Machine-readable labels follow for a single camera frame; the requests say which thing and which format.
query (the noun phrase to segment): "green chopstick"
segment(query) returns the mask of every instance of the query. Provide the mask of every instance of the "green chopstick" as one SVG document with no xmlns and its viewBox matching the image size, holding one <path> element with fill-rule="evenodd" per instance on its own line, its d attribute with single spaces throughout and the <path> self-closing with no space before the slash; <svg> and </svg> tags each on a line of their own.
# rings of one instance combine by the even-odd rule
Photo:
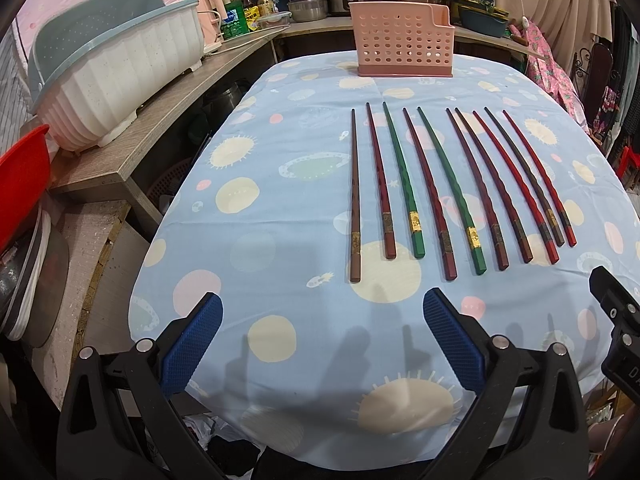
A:
<svg viewBox="0 0 640 480">
<path fill-rule="evenodd" d="M 414 247 L 414 256 L 416 258 L 424 258 L 424 239 L 422 238 L 422 228 L 420 227 L 418 208 L 415 205 L 414 190 L 412 189 L 411 181 L 409 180 L 409 172 L 406 169 L 404 156 L 402 156 L 402 148 L 400 147 L 398 134 L 396 134 L 396 129 L 394 128 L 394 122 L 391 120 L 389 108 L 386 107 L 386 103 L 384 102 L 382 103 L 382 107 L 385 109 L 386 122 L 389 125 L 389 131 L 391 132 L 391 141 L 394 145 L 396 160 L 398 161 L 398 168 L 400 170 L 400 181 L 402 182 L 402 192 L 404 193 L 404 203 L 406 205 L 406 211 L 409 215 L 409 229 L 411 231 L 411 242 Z"/>
<path fill-rule="evenodd" d="M 456 200 L 456 204 L 458 205 L 458 210 L 460 212 L 460 218 L 462 218 L 462 222 L 465 225 L 466 229 L 466 239 L 469 242 L 469 249 L 471 250 L 471 259 L 474 261 L 474 267 L 476 268 L 476 273 L 484 274 L 486 272 L 486 262 L 484 261 L 484 254 L 482 254 L 482 247 L 480 245 L 480 238 L 478 237 L 478 231 L 476 230 L 476 226 L 474 225 L 474 221 L 471 218 L 471 213 L 469 213 L 469 208 L 466 205 L 465 197 L 462 195 L 462 190 L 460 189 L 460 184 L 456 179 L 456 174 L 453 173 L 453 168 L 449 164 L 449 159 L 447 159 L 447 155 L 442 149 L 442 145 L 436 137 L 436 132 L 433 131 L 433 128 L 429 124 L 427 117 L 424 115 L 422 109 L 418 106 L 418 113 L 420 114 L 420 118 L 424 123 L 424 127 L 427 128 L 429 136 L 431 137 L 431 142 L 433 142 L 434 147 L 436 148 L 436 152 L 438 153 L 438 158 L 440 159 L 440 163 L 444 168 L 444 172 L 447 175 L 447 180 L 449 181 L 449 186 L 453 192 L 453 197 Z"/>
</svg>

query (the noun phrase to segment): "dish soap bottle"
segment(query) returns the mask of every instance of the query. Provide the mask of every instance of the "dish soap bottle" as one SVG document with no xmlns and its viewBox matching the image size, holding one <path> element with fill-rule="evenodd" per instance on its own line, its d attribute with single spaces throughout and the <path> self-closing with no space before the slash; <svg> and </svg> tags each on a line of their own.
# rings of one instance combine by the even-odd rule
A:
<svg viewBox="0 0 640 480">
<path fill-rule="evenodd" d="M 244 17 L 242 2 L 239 0 L 222 0 L 222 3 L 225 4 L 226 20 L 222 20 L 220 31 L 225 40 L 248 33 L 249 27 Z"/>
<path fill-rule="evenodd" d="M 258 0 L 258 10 L 261 16 L 268 16 L 274 13 L 273 0 Z"/>
<path fill-rule="evenodd" d="M 246 24 L 250 31 L 258 29 L 258 18 L 260 18 L 260 10 L 258 6 L 254 4 L 253 0 L 242 0 L 242 6 L 244 7 L 244 17 L 246 18 Z"/>
</svg>

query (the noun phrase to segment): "blue rubber pad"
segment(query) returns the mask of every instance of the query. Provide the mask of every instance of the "blue rubber pad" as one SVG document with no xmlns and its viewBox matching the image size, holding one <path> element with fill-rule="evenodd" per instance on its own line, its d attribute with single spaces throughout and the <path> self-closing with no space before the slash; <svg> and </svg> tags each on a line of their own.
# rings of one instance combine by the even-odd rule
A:
<svg viewBox="0 0 640 480">
<path fill-rule="evenodd" d="M 465 390 L 484 390 L 484 357 L 447 305 L 430 290 L 422 302 L 424 320 Z"/>
<path fill-rule="evenodd" d="M 222 301 L 213 294 L 162 361 L 160 388 L 165 397 L 185 389 L 222 323 Z"/>
</svg>

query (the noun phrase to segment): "pink plastic basket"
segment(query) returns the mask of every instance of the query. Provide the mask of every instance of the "pink plastic basket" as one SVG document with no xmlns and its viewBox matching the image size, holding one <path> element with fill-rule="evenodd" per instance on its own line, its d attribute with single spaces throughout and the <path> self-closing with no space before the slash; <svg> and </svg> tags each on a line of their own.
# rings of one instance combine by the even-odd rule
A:
<svg viewBox="0 0 640 480">
<path fill-rule="evenodd" d="M 452 76 L 449 7 L 417 2 L 352 2 L 361 76 Z"/>
</svg>

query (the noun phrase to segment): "green bottle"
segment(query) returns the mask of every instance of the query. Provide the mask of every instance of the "green bottle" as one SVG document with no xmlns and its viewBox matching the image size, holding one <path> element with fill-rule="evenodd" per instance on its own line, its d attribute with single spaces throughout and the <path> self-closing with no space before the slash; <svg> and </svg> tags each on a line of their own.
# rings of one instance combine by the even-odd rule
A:
<svg viewBox="0 0 640 480">
<path fill-rule="evenodd" d="M 222 2 L 225 4 L 226 20 L 222 20 L 220 31 L 225 40 L 247 34 L 249 27 L 246 24 L 242 2 L 240 0 L 222 0 Z"/>
</svg>

